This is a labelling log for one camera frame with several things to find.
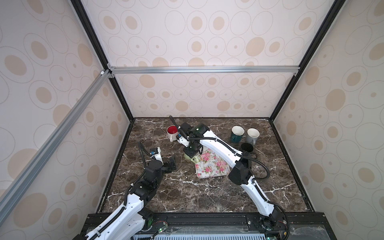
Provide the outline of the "black mug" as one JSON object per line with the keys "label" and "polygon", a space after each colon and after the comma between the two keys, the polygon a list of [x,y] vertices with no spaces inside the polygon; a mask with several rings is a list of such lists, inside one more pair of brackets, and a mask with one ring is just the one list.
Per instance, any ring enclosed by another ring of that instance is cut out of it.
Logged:
{"label": "black mug", "polygon": [[249,143],[242,143],[240,146],[240,151],[244,156],[256,156],[254,153],[254,147]]}

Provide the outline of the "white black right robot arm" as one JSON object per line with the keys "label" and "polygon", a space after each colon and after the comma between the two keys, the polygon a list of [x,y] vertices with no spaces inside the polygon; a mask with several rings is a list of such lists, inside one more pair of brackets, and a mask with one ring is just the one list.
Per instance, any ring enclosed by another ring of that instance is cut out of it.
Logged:
{"label": "white black right robot arm", "polygon": [[261,215],[260,222],[264,229],[273,230],[279,223],[286,222],[286,233],[289,232],[290,224],[285,211],[280,205],[270,201],[258,184],[258,180],[270,177],[267,166],[250,154],[236,150],[202,123],[195,127],[182,123],[176,127],[179,133],[177,140],[185,146],[184,153],[189,158],[201,154],[203,148],[208,148],[230,166],[230,181],[248,194]]}

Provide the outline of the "light green mug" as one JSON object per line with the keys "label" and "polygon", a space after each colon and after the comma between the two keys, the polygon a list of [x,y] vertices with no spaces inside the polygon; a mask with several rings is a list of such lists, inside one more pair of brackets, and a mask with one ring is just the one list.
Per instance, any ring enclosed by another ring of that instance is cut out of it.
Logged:
{"label": "light green mug", "polygon": [[200,156],[199,155],[196,155],[196,156],[193,156],[193,157],[186,156],[186,159],[190,160],[194,164],[197,164],[197,163],[200,162]]}

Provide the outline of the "grey mug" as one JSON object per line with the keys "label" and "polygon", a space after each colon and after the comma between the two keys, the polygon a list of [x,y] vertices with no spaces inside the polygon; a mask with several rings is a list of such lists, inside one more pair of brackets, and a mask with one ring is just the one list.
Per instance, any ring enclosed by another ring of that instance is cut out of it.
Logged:
{"label": "grey mug", "polygon": [[255,146],[259,136],[260,132],[257,129],[250,128],[247,130],[246,142]]}

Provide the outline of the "white mug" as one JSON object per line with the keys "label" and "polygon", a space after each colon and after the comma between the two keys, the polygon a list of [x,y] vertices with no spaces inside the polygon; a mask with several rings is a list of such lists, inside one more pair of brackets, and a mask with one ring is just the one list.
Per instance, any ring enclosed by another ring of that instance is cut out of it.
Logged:
{"label": "white mug", "polygon": [[177,141],[177,136],[179,135],[178,128],[175,125],[167,127],[167,135],[170,142]]}

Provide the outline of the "dark teal mug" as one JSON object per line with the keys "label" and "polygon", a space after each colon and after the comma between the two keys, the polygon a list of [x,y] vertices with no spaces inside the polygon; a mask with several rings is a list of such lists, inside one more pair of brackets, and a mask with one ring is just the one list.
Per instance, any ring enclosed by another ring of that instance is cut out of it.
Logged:
{"label": "dark teal mug", "polygon": [[230,141],[232,143],[239,143],[245,134],[245,130],[240,126],[234,126],[231,129]]}

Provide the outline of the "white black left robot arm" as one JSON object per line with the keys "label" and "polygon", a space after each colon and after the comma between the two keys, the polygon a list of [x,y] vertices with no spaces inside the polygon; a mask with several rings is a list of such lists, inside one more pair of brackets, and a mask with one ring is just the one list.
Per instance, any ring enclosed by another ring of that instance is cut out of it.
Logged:
{"label": "white black left robot arm", "polygon": [[75,240],[129,240],[148,227],[150,215],[144,211],[156,195],[165,174],[177,169],[176,156],[163,162],[159,156],[148,162],[142,174],[130,185],[123,203],[101,224]]}

